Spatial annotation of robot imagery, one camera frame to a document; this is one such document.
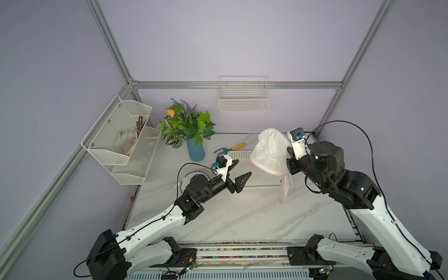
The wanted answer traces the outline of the pink trimmed laundry bag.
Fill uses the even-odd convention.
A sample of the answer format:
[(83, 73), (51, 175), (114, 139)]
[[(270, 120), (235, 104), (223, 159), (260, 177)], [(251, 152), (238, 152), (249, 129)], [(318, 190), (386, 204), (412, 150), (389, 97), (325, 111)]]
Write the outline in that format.
[(254, 166), (281, 178), (281, 188), (278, 193), (280, 203), (287, 200), (288, 191), (294, 185), (287, 168), (287, 148), (290, 147), (290, 141), (283, 133), (277, 129), (268, 128), (259, 134), (258, 143), (249, 156), (249, 160)]

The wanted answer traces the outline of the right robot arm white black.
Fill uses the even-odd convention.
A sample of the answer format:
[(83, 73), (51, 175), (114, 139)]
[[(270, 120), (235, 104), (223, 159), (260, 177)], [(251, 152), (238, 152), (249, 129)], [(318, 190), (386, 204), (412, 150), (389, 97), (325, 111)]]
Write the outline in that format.
[(372, 275), (377, 280), (432, 280), (442, 258), (422, 247), (386, 205), (373, 180), (344, 168), (344, 151), (328, 141), (306, 148), (305, 140), (292, 141), (287, 149), (290, 174), (303, 173), (323, 194), (367, 226), (378, 247), (358, 247), (313, 235), (306, 248), (317, 258), (334, 261)]

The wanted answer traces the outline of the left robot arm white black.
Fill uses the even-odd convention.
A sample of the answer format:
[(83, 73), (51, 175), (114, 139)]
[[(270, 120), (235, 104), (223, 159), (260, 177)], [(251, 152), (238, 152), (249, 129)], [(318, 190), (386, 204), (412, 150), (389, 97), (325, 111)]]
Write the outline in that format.
[(204, 203), (220, 192), (241, 193), (252, 173), (231, 179), (229, 173), (238, 163), (229, 156), (218, 156), (211, 167), (215, 177), (194, 175), (166, 210), (130, 229), (101, 233), (83, 262), (88, 276), (93, 280), (124, 280), (152, 266), (176, 265), (182, 250), (167, 234), (196, 219), (204, 211)]

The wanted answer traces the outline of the blue yellow garden fork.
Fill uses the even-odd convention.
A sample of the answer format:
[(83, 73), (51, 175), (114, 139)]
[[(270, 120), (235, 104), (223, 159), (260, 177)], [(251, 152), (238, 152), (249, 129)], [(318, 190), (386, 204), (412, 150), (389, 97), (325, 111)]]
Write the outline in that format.
[(231, 148), (219, 148), (214, 153), (217, 156), (224, 156), (224, 155), (227, 155), (228, 152), (230, 152), (230, 151), (235, 151), (235, 150), (240, 149), (240, 148), (245, 147), (245, 146), (246, 146), (246, 144), (244, 142), (242, 142), (242, 143), (239, 143), (239, 144), (237, 144), (237, 145), (235, 145), (234, 147), (231, 147)]

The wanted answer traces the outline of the white plastic basket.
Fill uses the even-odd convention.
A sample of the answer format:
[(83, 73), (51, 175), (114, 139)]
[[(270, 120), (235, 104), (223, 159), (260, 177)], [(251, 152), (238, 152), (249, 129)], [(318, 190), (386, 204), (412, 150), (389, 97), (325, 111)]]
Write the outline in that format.
[(271, 175), (256, 167), (250, 161), (251, 150), (235, 150), (227, 153), (233, 160), (239, 160), (239, 163), (229, 173), (231, 178), (235, 179), (248, 172), (252, 175), (245, 184), (242, 193), (277, 193), (282, 186), (282, 177)]

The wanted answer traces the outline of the teal vase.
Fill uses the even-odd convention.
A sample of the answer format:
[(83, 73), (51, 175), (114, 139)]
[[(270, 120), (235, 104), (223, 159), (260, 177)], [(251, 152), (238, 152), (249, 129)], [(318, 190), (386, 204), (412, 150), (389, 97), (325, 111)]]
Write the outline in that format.
[(205, 158), (205, 150), (203, 144), (198, 143), (196, 145), (196, 140), (194, 138), (187, 140), (187, 149), (191, 161), (200, 162)]

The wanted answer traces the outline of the artificial green plant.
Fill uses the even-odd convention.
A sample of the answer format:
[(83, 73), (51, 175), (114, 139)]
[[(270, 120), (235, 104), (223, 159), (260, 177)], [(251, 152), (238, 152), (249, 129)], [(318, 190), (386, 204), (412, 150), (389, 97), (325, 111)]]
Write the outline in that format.
[(162, 140), (168, 147), (178, 149), (184, 141), (192, 140), (194, 145), (210, 140), (215, 135), (215, 123), (208, 111), (200, 112), (197, 106), (190, 106), (184, 100), (171, 98), (168, 115), (156, 126), (162, 133)]

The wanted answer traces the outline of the clear glove in shelf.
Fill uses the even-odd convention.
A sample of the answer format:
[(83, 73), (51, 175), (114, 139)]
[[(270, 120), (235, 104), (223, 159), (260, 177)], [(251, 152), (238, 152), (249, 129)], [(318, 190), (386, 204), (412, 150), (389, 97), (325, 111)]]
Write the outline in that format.
[(129, 156), (137, 141), (136, 127), (125, 128), (120, 131), (114, 141), (114, 151), (118, 154)]

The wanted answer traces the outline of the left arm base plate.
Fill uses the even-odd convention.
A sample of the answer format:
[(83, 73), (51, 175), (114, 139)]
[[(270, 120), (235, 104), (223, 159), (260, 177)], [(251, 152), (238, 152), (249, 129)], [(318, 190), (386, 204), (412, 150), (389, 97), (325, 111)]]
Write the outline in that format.
[(182, 248), (179, 252), (173, 253), (167, 266), (170, 268), (184, 268), (196, 262), (196, 248)]

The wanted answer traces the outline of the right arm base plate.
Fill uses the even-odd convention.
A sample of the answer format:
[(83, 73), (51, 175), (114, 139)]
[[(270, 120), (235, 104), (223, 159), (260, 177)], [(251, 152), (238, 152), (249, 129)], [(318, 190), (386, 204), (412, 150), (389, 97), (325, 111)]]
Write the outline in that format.
[(334, 261), (324, 260), (314, 248), (287, 247), (288, 260), (291, 266), (333, 266)]

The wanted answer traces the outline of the white mesh wall shelf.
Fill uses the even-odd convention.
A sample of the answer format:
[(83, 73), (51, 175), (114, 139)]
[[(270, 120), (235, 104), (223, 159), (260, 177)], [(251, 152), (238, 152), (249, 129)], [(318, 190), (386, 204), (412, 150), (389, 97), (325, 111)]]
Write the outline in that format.
[(147, 178), (161, 132), (149, 125), (152, 107), (118, 95), (80, 145), (122, 186)]

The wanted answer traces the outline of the aluminium frame rail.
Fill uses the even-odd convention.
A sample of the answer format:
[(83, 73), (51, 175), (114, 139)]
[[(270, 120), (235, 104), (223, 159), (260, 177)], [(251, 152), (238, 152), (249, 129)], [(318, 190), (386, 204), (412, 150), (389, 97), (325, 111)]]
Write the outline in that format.
[(340, 89), (342, 82), (335, 81), (135, 81), (136, 89), (219, 89), (222, 87), (266, 88), (266, 89)]

